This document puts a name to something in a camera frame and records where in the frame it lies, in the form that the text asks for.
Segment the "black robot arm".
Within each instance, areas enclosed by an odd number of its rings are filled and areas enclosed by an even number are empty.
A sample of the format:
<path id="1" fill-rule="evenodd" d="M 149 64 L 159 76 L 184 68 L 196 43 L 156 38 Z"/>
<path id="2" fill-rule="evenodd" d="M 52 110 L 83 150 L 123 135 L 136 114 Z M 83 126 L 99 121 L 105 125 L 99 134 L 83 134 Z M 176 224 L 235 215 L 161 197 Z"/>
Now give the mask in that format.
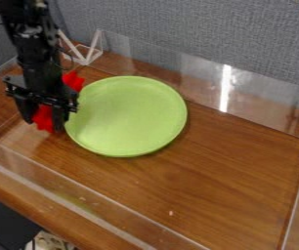
<path id="1" fill-rule="evenodd" d="M 17 52 L 23 74 L 5 76 L 7 95 L 13 98 L 28 124 L 61 132 L 79 110 L 79 92 L 64 81 L 59 26 L 47 0 L 0 0 L 0 24 Z"/>

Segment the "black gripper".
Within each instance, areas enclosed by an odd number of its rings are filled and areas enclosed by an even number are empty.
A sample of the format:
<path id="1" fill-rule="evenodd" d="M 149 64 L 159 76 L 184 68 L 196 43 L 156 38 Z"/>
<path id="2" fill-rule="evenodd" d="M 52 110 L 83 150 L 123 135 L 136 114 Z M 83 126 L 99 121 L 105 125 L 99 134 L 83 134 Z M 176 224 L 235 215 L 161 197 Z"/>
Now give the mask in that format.
<path id="1" fill-rule="evenodd" d="M 27 86 L 23 75 L 4 77 L 7 95 L 15 99 L 23 119 L 32 124 L 32 117 L 40 104 L 52 107 L 53 130 L 61 132 L 69 119 L 69 111 L 79 109 L 79 94 L 59 80 L 45 91 Z"/>

